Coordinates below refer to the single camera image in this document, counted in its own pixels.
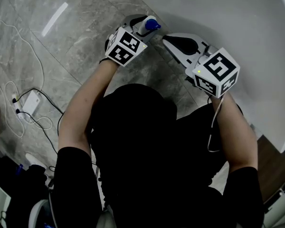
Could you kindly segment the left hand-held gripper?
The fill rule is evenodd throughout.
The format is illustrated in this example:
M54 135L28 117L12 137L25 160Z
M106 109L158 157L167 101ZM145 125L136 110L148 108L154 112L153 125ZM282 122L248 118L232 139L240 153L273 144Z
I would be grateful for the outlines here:
M143 14L125 17L109 37L105 57L125 67L148 47L146 43L157 31L155 17Z

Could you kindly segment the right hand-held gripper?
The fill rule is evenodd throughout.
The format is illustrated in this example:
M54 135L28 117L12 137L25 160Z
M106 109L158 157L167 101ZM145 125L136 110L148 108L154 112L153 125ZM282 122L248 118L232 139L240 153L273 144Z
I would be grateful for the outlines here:
M195 87L206 93L220 98L237 82L240 66L223 47L214 51L213 46L208 46L198 59L198 49L205 48L206 42L195 34L172 33L162 42L178 61L198 60L185 73Z

